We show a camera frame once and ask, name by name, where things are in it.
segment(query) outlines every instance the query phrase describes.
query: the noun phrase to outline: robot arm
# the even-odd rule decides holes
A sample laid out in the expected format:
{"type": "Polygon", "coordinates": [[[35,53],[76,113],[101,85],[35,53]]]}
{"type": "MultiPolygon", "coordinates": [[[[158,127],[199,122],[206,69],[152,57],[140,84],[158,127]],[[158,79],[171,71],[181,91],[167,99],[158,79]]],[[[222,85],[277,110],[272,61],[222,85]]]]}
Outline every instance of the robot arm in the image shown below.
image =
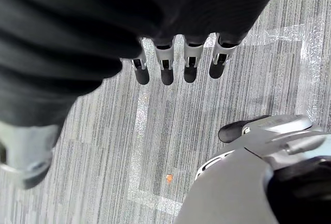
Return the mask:
{"type": "Polygon", "coordinates": [[[327,223],[330,161],[331,134],[305,115],[247,121],[200,167],[175,223],[327,223]]]}

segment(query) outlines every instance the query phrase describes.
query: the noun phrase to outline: striped carpet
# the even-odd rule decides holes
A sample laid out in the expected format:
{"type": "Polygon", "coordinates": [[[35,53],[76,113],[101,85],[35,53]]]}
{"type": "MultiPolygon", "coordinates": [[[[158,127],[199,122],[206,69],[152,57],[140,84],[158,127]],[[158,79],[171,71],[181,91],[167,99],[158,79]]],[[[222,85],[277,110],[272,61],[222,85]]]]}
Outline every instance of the striped carpet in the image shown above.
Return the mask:
{"type": "Polygon", "coordinates": [[[19,190],[0,172],[0,223],[172,223],[197,168],[222,147],[220,126],[303,113],[331,130],[330,18],[331,0],[272,0],[218,80],[207,73],[209,37],[192,84],[181,36],[171,86],[144,40],[150,83],[125,63],[78,99],[42,184],[19,190]]]}

